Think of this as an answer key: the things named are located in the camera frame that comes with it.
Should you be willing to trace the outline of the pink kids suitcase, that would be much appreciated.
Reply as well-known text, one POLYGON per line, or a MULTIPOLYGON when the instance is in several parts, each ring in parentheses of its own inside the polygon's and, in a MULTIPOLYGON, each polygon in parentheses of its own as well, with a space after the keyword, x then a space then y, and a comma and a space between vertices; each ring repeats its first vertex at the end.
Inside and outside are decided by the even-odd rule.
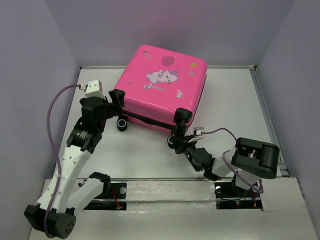
POLYGON ((199 57, 140 46, 114 87, 125 93, 121 116, 183 138, 196 115, 207 70, 199 57))

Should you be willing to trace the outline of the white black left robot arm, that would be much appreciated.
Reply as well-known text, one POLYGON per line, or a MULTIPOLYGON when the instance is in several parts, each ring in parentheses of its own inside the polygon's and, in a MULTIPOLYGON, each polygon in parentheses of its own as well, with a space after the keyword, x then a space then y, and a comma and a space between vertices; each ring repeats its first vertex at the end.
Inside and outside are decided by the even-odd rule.
POLYGON ((95 171, 72 192, 82 168, 102 139, 107 120, 116 116, 114 106, 104 96, 82 98, 80 104, 81 117, 67 139, 63 157, 57 159, 57 170, 36 204, 28 205, 24 211, 32 228, 49 239, 66 239, 75 227, 78 212, 95 197, 104 198, 111 191, 110 176, 95 171))

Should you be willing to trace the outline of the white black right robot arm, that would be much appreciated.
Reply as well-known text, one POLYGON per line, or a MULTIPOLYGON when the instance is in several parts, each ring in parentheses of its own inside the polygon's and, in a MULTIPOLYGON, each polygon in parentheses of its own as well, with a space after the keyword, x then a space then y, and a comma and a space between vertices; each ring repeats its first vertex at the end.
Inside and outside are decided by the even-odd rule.
POLYGON ((275 144, 240 137, 234 147, 214 158, 205 148, 196 147, 196 136, 172 136, 170 141, 175 153, 184 154, 193 169, 208 180, 215 182, 233 173, 230 190, 235 196, 248 190, 263 194, 262 179, 277 177, 280 148, 275 144))

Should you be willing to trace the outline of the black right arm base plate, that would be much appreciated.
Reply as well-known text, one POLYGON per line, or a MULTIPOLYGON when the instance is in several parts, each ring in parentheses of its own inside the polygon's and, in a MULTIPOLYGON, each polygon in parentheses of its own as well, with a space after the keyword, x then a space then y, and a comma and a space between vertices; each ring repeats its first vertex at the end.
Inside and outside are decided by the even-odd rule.
POLYGON ((238 188, 231 181, 215 182, 217 210, 262 210, 259 193, 238 188))

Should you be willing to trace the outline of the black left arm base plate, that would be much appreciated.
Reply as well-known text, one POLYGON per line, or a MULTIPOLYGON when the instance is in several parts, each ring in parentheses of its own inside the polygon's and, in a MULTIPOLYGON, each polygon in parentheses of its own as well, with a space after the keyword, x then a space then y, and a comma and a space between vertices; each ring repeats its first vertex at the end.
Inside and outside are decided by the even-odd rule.
POLYGON ((127 209, 127 183, 112 182, 108 193, 95 197, 84 210, 125 211, 127 209))

